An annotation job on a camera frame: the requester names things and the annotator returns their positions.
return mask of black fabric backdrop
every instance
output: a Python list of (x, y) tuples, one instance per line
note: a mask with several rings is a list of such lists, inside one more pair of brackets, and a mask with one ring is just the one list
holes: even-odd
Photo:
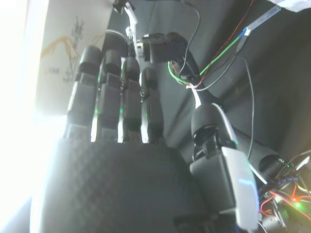
[[(190, 50), (203, 68), (227, 40), (250, 3), (249, 0), (193, 0), (201, 14), (201, 25)], [(177, 32), (190, 39), (197, 17), (193, 9), (172, 1), (133, 1), (138, 19), (138, 38), (147, 33)], [(242, 28), (273, 7), (256, 0)], [(126, 14), (113, 12), (109, 28), (125, 34)], [(219, 62), (232, 55), (230, 50)], [(241, 55), (250, 64), (255, 89), (255, 139), (290, 159), (311, 147), (311, 10), (280, 13), (252, 32)], [(163, 107), (164, 135), (169, 146), (178, 148), (190, 161), (193, 141), (190, 119), (194, 111), (191, 90), (172, 79), (167, 64), (153, 66), (158, 74)], [(212, 82), (223, 71), (209, 77)], [(250, 135), (251, 95), (243, 61), (236, 59), (229, 72), (211, 89), (225, 103), (234, 127)], [(29, 232), (30, 201), (2, 231)]]

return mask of black background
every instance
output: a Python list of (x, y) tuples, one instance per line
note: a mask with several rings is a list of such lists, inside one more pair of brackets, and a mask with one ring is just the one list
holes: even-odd
[[(228, 39), (247, 10), (249, 0), (192, 0), (201, 14), (201, 25), (190, 50), (202, 69)], [(177, 32), (190, 39), (197, 17), (193, 9), (173, 1), (133, 1), (138, 19), (138, 38), (147, 33)], [(238, 30), (272, 8), (266, 0), (256, 0)], [(126, 14), (113, 12), (109, 28), (125, 34)], [(219, 62), (232, 55), (232, 48)], [(287, 159), (311, 147), (311, 10), (294, 13), (282, 9), (251, 33), (241, 51), (250, 64), (255, 90), (255, 139)], [(190, 161), (193, 140), (190, 119), (194, 111), (191, 90), (169, 76), (167, 64), (153, 66), (158, 74), (164, 113), (164, 135), (169, 146), (178, 148)], [(209, 77), (212, 82), (220, 69)], [(229, 72), (210, 89), (221, 98), (232, 125), (250, 135), (251, 95), (245, 65), (236, 59)], [(2, 230), (29, 232), (30, 200)]]

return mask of green wire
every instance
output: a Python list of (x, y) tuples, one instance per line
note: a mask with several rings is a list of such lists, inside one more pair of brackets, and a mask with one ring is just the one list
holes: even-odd
[(222, 51), (214, 60), (212, 60), (200, 73), (200, 76), (202, 76), (204, 74), (204, 72), (215, 62), (217, 62), (217, 60), (219, 58), (221, 58), (235, 43), (237, 43), (237, 41), (240, 39), (240, 36), (238, 36), (234, 41), (231, 42), (230, 45), (228, 45), (227, 48), (224, 49), (224, 51)]
[(171, 70), (171, 66), (170, 66), (170, 62), (167, 63), (167, 66), (168, 66), (168, 69), (169, 69), (169, 73), (170, 75), (176, 80), (176, 81), (179, 81), (183, 84), (186, 84), (186, 85), (189, 85), (188, 82), (185, 82), (184, 80), (178, 78), (177, 76), (174, 75), (173, 71)]

